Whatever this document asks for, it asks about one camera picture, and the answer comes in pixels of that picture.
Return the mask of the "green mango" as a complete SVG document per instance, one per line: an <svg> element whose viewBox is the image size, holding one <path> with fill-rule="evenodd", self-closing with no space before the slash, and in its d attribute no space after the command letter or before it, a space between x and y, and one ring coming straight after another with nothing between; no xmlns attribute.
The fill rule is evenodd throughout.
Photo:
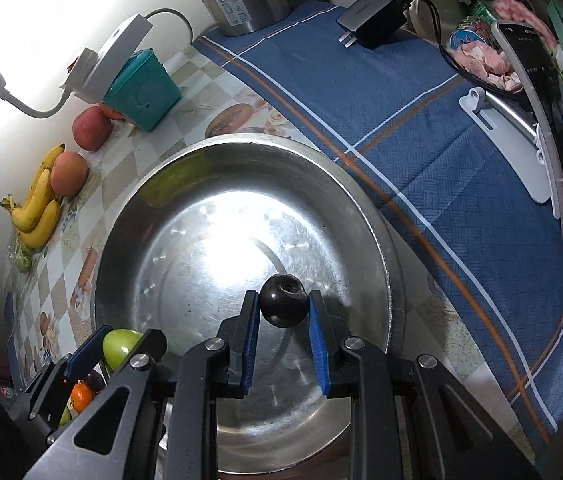
<svg viewBox="0 0 563 480"><path fill-rule="evenodd" d="M118 370L126 356L142 338L142 334L136 330L118 328L111 330L103 341L104 359L111 370Z"/></svg>

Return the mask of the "dark plum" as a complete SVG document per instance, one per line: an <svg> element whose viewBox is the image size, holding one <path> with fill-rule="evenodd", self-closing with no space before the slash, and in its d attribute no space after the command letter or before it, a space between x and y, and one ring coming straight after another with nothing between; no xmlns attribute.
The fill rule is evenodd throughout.
<svg viewBox="0 0 563 480"><path fill-rule="evenodd" d="M278 328L290 328L306 318L310 299L298 278L288 273L277 273L263 284L258 305L268 323Z"/></svg>

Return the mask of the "orange near dark plum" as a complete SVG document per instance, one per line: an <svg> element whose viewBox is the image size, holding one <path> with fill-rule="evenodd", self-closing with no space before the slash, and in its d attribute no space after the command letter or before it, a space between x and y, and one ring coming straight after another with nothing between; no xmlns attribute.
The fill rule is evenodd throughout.
<svg viewBox="0 0 563 480"><path fill-rule="evenodd" d="M85 382L77 382L70 394L70 404L78 414L81 414L92 403L95 392Z"/></svg>

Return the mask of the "printed checkered table mat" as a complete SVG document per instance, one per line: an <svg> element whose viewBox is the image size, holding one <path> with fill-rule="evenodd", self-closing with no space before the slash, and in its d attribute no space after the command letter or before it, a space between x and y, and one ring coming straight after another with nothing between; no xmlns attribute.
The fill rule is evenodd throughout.
<svg viewBox="0 0 563 480"><path fill-rule="evenodd" d="M184 101L151 133L119 122L108 141L86 159L90 173L81 193L64 205L53 237L19 271L10 259L6 287L8 360L16 389L38 370L74 350L91 333L91 292L95 266L112 223L135 185L168 157L201 141L216 116L238 104L252 113L250 132L274 133L303 141L299 129L237 77L188 47L166 64L182 84ZM475 339L441 287L399 233L391 234L405 278L405 358L429 352L442 360L533 460L531 445Z"/></svg>

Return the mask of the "stainless steel bowl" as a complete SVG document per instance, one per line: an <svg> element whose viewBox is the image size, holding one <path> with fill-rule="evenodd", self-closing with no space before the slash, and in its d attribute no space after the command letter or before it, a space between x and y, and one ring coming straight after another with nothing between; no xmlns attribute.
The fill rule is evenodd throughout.
<svg viewBox="0 0 563 480"><path fill-rule="evenodd" d="M96 326L160 330L171 368L187 351L224 341L239 392L216 408L225 477L313 468L350 427L349 402L321 391L307 325L265 320L265 290L282 278L320 296L351 336L401 348L400 262L362 185L316 148L246 131L150 169L99 257Z"/></svg>

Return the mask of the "clear box of green fruit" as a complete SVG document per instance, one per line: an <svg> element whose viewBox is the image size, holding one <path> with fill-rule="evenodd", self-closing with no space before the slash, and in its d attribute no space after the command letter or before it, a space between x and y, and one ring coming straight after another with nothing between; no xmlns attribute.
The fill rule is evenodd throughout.
<svg viewBox="0 0 563 480"><path fill-rule="evenodd" d="M10 262L19 272L26 274L32 267L33 252L21 243L20 238L15 235L9 248Z"/></svg>

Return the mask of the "yellow banana bunch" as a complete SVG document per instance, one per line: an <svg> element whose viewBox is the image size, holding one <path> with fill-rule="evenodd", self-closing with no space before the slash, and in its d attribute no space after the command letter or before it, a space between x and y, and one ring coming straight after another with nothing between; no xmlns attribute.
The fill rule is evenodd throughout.
<svg viewBox="0 0 563 480"><path fill-rule="evenodd" d="M59 221L61 199L50 185L50 173L56 159L64 153L63 143L47 152L22 205L18 205L10 194L0 200L0 206L8 211L20 242L35 252L47 244Z"/></svg>

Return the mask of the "red peach nearest bananas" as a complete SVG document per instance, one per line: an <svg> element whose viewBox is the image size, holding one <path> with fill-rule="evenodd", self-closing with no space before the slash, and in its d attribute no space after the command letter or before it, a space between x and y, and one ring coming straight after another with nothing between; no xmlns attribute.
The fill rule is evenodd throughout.
<svg viewBox="0 0 563 480"><path fill-rule="evenodd" d="M88 177L88 162L76 152L60 154L50 170L50 186L62 197L76 195Z"/></svg>

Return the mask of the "blue checked tablecloth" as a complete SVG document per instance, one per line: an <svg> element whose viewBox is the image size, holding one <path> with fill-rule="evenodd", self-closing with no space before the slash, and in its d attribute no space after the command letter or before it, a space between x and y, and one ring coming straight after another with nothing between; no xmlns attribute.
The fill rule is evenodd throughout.
<svg viewBox="0 0 563 480"><path fill-rule="evenodd" d="M468 84L398 32L339 42L340 9L304 1L196 49L260 94L359 182L404 276L405 358L433 353L532 458L563 429L563 241L551 207L460 108Z"/></svg>

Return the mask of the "red peach near box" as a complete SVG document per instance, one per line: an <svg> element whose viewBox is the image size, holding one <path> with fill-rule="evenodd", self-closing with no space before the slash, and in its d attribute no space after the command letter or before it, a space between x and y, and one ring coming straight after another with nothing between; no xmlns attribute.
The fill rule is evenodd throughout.
<svg viewBox="0 0 563 480"><path fill-rule="evenodd" d="M98 106L88 107L74 119L73 139L76 144L89 152L96 152L107 141L112 131L111 120Z"/></svg>

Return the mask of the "middle red peach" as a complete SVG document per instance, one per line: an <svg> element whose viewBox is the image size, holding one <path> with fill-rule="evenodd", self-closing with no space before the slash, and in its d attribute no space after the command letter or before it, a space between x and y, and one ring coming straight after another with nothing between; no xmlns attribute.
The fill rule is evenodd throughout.
<svg viewBox="0 0 563 480"><path fill-rule="evenodd" d="M123 114L118 112L118 110L114 110L104 103L99 103L98 107L99 110L110 120L113 120L114 122L125 122L126 118Z"/></svg>

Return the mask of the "teal plastic box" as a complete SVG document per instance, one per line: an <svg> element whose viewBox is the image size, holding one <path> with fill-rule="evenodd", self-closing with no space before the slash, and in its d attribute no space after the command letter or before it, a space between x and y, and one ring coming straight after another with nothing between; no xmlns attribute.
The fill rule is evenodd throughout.
<svg viewBox="0 0 563 480"><path fill-rule="evenodd" d="M152 49L134 52L103 97L106 107L150 132L182 99L182 91Z"/></svg>

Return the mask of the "black power adapter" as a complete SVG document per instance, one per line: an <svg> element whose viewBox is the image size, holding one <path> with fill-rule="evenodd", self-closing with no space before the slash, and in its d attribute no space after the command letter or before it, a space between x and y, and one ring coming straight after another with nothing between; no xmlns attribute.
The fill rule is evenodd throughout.
<svg viewBox="0 0 563 480"><path fill-rule="evenodd" d="M336 19L344 30L339 44L353 44L374 50L388 44L397 30L407 23L406 0L357 0Z"/></svg>

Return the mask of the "pink snack packet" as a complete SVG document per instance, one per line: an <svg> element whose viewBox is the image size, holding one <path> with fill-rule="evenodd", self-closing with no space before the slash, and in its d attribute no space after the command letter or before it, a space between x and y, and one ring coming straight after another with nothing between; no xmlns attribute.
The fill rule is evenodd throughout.
<svg viewBox="0 0 563 480"><path fill-rule="evenodd" d="M475 10L452 32L447 46L461 67L499 90L516 93L522 84L492 34L491 25L495 20L530 25L550 55L555 54L558 41L548 25L518 0L493 0L488 7L482 3L480 10Z"/></svg>

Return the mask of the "smartphone on stand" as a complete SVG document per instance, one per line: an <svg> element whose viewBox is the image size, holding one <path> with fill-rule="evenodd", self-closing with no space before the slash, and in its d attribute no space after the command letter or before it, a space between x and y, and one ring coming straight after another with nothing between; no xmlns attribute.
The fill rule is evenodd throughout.
<svg viewBox="0 0 563 480"><path fill-rule="evenodd" d="M537 140L563 239L563 81L532 26L497 21L491 31L518 75L537 120Z"/></svg>

